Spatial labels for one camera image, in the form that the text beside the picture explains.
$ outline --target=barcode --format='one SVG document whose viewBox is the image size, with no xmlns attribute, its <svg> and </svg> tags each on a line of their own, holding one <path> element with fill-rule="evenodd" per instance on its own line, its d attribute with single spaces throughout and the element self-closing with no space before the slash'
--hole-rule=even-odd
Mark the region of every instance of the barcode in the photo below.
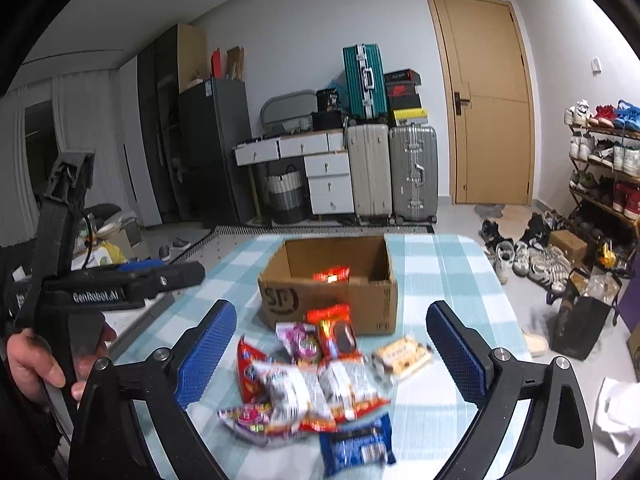
<svg viewBox="0 0 640 480">
<path fill-rule="evenodd" d="M 362 462 L 365 464 L 371 462 L 381 462 L 386 456 L 386 447 L 384 442 L 374 442 L 360 448 L 362 453 Z"/>
</svg>

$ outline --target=white tissue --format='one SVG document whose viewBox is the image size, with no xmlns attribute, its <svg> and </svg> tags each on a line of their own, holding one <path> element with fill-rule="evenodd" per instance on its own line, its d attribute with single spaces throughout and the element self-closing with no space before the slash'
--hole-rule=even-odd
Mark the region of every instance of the white tissue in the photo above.
<svg viewBox="0 0 640 480">
<path fill-rule="evenodd" d="M 607 433 L 622 457 L 640 431 L 640 383 L 620 383 L 608 377 L 598 396 L 594 425 Z"/>
</svg>

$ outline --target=suitcase handle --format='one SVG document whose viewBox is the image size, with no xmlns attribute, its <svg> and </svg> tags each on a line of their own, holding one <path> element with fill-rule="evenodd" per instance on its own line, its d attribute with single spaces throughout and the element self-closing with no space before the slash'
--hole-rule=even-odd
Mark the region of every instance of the suitcase handle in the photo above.
<svg viewBox="0 0 640 480">
<path fill-rule="evenodd" d="M 415 169 L 420 172 L 420 184 L 424 184 L 424 168 L 420 164 L 416 164 Z"/>
<path fill-rule="evenodd" d="M 365 90 L 375 90 L 376 83 L 373 79 L 373 69 L 372 68 L 363 68 L 362 69 L 362 84 Z"/>
</svg>

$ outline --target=wooden door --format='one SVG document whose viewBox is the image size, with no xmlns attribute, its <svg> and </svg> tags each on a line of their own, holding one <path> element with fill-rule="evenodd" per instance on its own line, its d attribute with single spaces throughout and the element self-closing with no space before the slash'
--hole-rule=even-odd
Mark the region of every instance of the wooden door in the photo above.
<svg viewBox="0 0 640 480">
<path fill-rule="evenodd" d="M 511 6 L 498 0 L 433 1 L 450 81 L 455 202 L 527 204 L 530 84 Z"/>
</svg>

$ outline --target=human hand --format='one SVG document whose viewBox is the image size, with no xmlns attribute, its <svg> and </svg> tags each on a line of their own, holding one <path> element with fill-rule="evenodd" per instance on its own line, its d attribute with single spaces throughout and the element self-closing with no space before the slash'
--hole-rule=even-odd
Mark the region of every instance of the human hand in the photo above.
<svg viewBox="0 0 640 480">
<path fill-rule="evenodd" d="M 96 359 L 108 357 L 106 341 L 114 341 L 116 333 L 107 323 L 104 324 L 100 341 L 95 354 L 81 358 L 75 363 L 78 382 L 71 386 L 71 395 L 80 401 L 86 380 L 89 377 Z M 53 355 L 42 345 L 33 333 L 33 329 L 25 328 L 18 334 L 13 334 L 6 344 L 9 370 L 16 386 L 25 397 L 37 404 L 46 404 L 46 398 L 40 387 L 38 378 L 47 383 L 62 388 L 65 385 L 65 375 Z"/>
</svg>

